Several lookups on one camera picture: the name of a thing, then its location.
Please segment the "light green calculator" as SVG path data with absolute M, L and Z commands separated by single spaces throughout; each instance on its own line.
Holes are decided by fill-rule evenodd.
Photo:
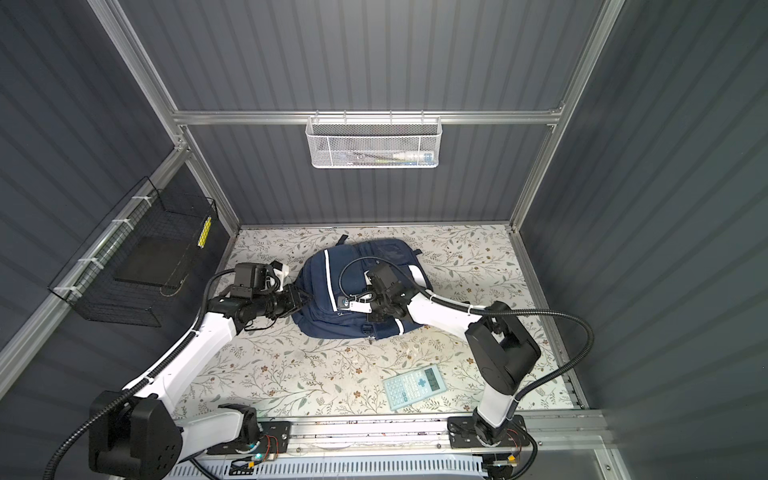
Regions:
M 436 365 L 421 367 L 383 380 L 384 393 L 392 411 L 398 411 L 447 391 Z

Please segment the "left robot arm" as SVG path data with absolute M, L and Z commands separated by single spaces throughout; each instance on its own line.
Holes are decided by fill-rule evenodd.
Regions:
M 92 471 L 125 479 L 162 479 L 180 462 L 222 447 L 264 458 L 268 447 L 256 410 L 227 403 L 212 413 L 176 420 L 177 403 L 209 361 L 259 317 L 276 321 L 301 310 L 305 292 L 287 280 L 288 266 L 240 263 L 219 295 L 203 290 L 190 329 L 122 391 L 105 391 L 91 405 L 88 461 Z

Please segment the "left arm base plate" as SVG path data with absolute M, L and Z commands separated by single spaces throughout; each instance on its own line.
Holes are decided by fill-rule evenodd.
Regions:
M 232 441 L 210 447 L 207 455 L 280 455 L 287 452 L 292 423 L 289 421 L 266 421 L 259 424 L 260 437 L 252 441 Z

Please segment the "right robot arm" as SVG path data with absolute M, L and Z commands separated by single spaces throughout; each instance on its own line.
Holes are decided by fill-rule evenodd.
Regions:
M 520 403 L 524 378 L 541 350 L 518 316 L 502 302 L 473 307 L 442 299 L 386 264 L 366 273 L 373 292 L 372 312 L 391 316 L 405 326 L 439 329 L 465 341 L 484 381 L 473 413 L 479 441 L 498 443 Z

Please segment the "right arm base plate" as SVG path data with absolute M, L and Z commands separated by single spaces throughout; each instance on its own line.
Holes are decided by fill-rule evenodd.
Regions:
M 485 442 L 478 436 L 476 420 L 473 416 L 448 417 L 446 426 L 452 449 L 507 448 L 517 451 L 531 444 L 522 432 L 525 420 L 518 414 L 515 414 L 513 419 L 500 430 L 497 439 L 490 442 Z

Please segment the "navy blue student backpack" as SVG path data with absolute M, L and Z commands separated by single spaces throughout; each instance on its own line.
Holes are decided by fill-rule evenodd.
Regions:
M 402 269 L 399 279 L 408 276 L 431 288 L 418 259 L 420 254 L 396 238 L 338 243 L 317 252 L 304 263 L 294 281 L 298 289 L 310 296 L 310 302 L 292 315 L 293 322 L 303 334 L 315 339 L 380 340 L 416 330 L 418 326 L 412 322 L 345 310 L 341 304 L 347 295 L 358 296 L 367 291 L 366 273 L 382 259 Z

